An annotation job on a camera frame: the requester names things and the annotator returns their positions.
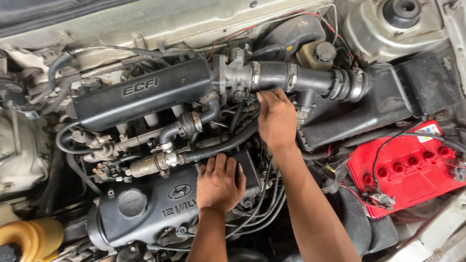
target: hand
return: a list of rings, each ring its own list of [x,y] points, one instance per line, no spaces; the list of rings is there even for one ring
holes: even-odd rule
[[[260,102],[259,134],[273,155],[296,148],[296,111],[283,90],[257,93]]]
[[[235,182],[236,160],[226,159],[224,153],[209,158],[198,174],[197,202],[199,209],[212,208],[224,213],[232,210],[244,197],[246,176],[239,166],[238,181]]]

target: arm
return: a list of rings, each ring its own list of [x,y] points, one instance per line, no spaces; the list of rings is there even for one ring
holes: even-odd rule
[[[257,98],[259,134],[280,169],[291,225],[303,261],[360,262],[348,234],[295,144],[295,107],[280,89],[260,92]]]
[[[197,203],[199,224],[186,262],[227,262],[225,217],[243,198],[246,176],[239,166],[235,182],[236,160],[223,153],[209,158],[198,173]]]

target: hyundai logo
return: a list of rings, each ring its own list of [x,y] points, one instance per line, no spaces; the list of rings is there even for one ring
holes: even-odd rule
[[[169,199],[180,199],[185,197],[191,192],[191,187],[188,185],[177,186],[168,192]]]

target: engine bay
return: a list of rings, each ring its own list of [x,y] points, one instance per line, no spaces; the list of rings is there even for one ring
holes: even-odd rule
[[[29,254],[0,237],[2,255],[182,262],[199,167],[224,152],[247,177],[229,261],[289,261],[286,192],[257,122],[256,93],[277,88],[363,261],[391,261],[462,196],[460,2],[69,2],[5,3],[29,17],[0,19],[0,235],[32,225],[53,243]]]

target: engine oil cap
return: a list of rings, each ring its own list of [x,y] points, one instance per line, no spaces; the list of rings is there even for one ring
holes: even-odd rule
[[[126,219],[142,216],[147,207],[147,197],[138,189],[129,189],[118,197],[118,212]]]

